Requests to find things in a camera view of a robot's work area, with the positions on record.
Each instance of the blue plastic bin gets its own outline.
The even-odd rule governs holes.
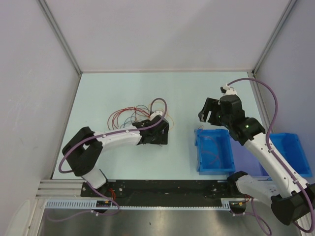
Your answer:
[[[195,146],[197,146],[200,175],[225,175],[235,172],[230,136],[225,129],[196,129]]]
[[[297,173],[302,177],[313,176],[298,135],[290,133],[271,134],[270,139]],[[245,171],[251,176],[267,177],[266,179],[268,179],[268,173],[245,147],[232,138],[231,145],[236,171]]]

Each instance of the black linear rail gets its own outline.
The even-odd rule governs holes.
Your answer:
[[[220,207],[221,198],[244,197],[220,180],[116,180],[98,191],[111,197],[110,188],[119,205],[134,207]],[[83,183],[81,197],[99,195]]]

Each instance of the metal floor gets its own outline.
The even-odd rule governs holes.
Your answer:
[[[272,229],[273,236],[298,236],[295,226],[282,225],[263,204],[257,212]],[[46,209],[50,218],[69,217],[81,210]],[[86,213],[53,223],[43,217],[39,236],[263,236],[252,216],[232,217],[214,210],[122,210],[114,216]]]

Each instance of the bundle of wires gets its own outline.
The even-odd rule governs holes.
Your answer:
[[[245,204],[245,203],[248,203],[250,200],[251,200],[251,196],[245,194],[245,199],[241,202],[238,202],[238,203],[230,203],[231,205],[242,205],[242,204]]]
[[[132,115],[129,116],[122,125],[119,125],[119,118],[121,114],[125,112],[132,112]],[[150,111],[149,108],[145,105],[138,105],[136,107],[126,107],[120,109],[118,111],[113,112],[108,120],[107,120],[107,127],[109,130],[120,129],[124,128],[127,124],[132,124],[137,121],[142,121],[144,119],[150,118]]]
[[[158,100],[160,100],[160,101],[162,101],[162,102],[164,103],[164,105],[165,105],[165,112],[163,113],[161,119],[160,119],[159,121],[157,121],[155,124],[152,124],[152,125],[150,125],[150,126],[148,126],[148,127],[138,128],[138,129],[137,129],[137,128],[133,128],[133,129],[128,129],[128,130],[116,130],[116,131],[106,132],[106,133],[103,133],[103,134],[99,134],[99,135],[95,135],[95,136],[86,138],[86,139],[84,139],[84,140],[78,142],[75,146],[73,146],[73,147],[64,155],[64,157],[62,158],[62,160],[60,161],[60,164],[59,164],[59,166],[58,166],[59,172],[62,173],[62,174],[72,173],[72,172],[73,172],[73,170],[67,170],[67,171],[62,170],[63,163],[65,162],[65,160],[69,157],[69,155],[70,155],[74,150],[76,150],[78,147],[80,147],[81,145],[85,144],[86,142],[88,142],[88,141],[90,141],[90,140],[97,139],[97,138],[102,138],[102,137],[104,137],[104,135],[108,136],[108,135],[114,135],[114,134],[119,134],[119,133],[124,133],[124,132],[130,132],[130,131],[132,132],[132,131],[147,130],[147,129],[151,129],[151,128],[157,126],[158,124],[160,124],[160,123],[162,122],[162,120],[165,118],[165,115],[166,115],[166,113],[167,113],[167,103],[166,103],[166,101],[165,101],[163,98],[156,98],[156,99],[154,99],[154,100],[152,101],[151,107],[152,107],[152,105],[153,105],[156,101],[158,101]],[[108,197],[106,197],[105,195],[103,195],[103,194],[101,194],[100,192],[98,192],[96,189],[94,189],[94,188],[91,186],[90,183],[87,182],[87,184],[89,185],[89,187],[90,187],[96,194],[98,194],[99,196],[101,196],[101,197],[104,198],[104,199],[107,199],[107,200],[111,201],[111,202],[117,207],[116,211],[111,212],[111,213],[100,213],[100,212],[95,212],[95,211],[93,211],[93,210],[85,210],[85,211],[81,211],[81,212],[79,212],[79,213],[77,213],[77,214],[75,214],[75,215],[73,215],[73,216],[70,216],[70,217],[68,217],[68,218],[66,218],[66,219],[55,220],[55,219],[50,219],[50,218],[49,218],[49,220],[50,220],[50,221],[53,221],[53,222],[62,222],[62,221],[71,219],[71,218],[73,218],[73,217],[75,217],[75,216],[77,216],[77,215],[80,215],[80,214],[83,214],[83,213],[88,213],[88,212],[95,213],[96,216],[98,216],[98,215],[114,215],[114,214],[117,214],[117,213],[119,212],[120,206],[119,206],[118,203],[115,202],[115,200],[114,200],[114,198],[115,198],[115,193],[114,193],[114,195],[113,195],[112,198],[108,198]]]

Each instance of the cable tie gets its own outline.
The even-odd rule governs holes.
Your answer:
[[[268,152],[271,153],[271,152],[274,151],[274,150],[275,150],[275,147],[272,147],[272,148],[270,148],[270,149],[268,150]]]

